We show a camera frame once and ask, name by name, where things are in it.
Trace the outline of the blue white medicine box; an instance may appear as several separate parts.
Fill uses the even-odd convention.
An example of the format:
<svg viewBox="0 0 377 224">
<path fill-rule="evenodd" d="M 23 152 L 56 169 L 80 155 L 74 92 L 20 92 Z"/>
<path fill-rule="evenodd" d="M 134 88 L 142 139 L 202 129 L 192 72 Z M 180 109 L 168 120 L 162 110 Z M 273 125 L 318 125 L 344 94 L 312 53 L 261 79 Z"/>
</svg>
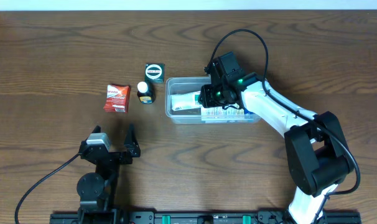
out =
<svg viewBox="0 0 377 224">
<path fill-rule="evenodd" d="M 203 108 L 201 107 L 201 120 L 204 123 L 238 123 L 238 122 L 255 122 L 257 117 L 246 110 L 237 110 L 222 107 Z"/>
</svg>

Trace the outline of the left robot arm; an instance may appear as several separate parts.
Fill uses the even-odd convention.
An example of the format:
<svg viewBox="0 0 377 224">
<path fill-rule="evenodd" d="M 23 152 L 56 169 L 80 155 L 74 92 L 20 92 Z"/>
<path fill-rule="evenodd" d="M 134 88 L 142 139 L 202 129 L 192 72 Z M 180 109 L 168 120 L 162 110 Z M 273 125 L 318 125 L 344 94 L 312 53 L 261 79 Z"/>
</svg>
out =
<svg viewBox="0 0 377 224">
<path fill-rule="evenodd" d="M 128 223 L 129 215 L 114 205 L 119 168 L 130 165 L 141 155 L 134 126 L 129 125 L 124 140 L 125 151 L 111 152 L 111 141 L 97 126 L 81 142 L 78 155 L 96 166 L 94 172 L 83 175 L 77 183 L 80 196 L 78 223 Z"/>
</svg>

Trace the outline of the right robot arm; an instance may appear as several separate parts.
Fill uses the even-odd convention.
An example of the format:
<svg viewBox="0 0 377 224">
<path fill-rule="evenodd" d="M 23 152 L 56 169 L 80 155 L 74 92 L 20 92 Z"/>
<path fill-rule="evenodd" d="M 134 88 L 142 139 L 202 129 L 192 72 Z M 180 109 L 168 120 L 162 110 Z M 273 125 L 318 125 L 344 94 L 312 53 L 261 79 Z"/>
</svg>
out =
<svg viewBox="0 0 377 224">
<path fill-rule="evenodd" d="M 331 196 L 359 187 L 360 168 L 338 118 L 296 105 L 274 90 L 265 76 L 222 75 L 201 87 L 198 102 L 205 108 L 246 109 L 284 138 L 289 173 L 297 186 L 288 208 L 292 222 L 319 222 Z"/>
</svg>

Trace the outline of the red medicine packet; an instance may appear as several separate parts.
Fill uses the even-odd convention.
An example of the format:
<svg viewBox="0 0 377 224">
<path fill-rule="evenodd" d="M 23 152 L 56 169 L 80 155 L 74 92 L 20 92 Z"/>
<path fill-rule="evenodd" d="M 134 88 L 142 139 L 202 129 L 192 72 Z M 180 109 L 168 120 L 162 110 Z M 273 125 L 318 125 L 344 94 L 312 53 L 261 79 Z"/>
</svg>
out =
<svg viewBox="0 0 377 224">
<path fill-rule="evenodd" d="M 108 85 L 103 109 L 107 112 L 128 112 L 130 86 Z"/>
</svg>

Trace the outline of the white green medicine box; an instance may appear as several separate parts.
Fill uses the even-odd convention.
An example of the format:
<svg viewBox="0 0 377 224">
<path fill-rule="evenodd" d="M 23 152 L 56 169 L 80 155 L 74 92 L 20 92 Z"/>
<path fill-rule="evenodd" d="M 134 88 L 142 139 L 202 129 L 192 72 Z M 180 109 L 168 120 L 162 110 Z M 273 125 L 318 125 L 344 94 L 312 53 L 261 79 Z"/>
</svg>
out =
<svg viewBox="0 0 377 224">
<path fill-rule="evenodd" d="M 199 96 L 200 91 L 172 95 L 170 97 L 171 109 L 173 111 L 181 111 L 201 108 L 202 105 L 198 102 Z"/>
</svg>

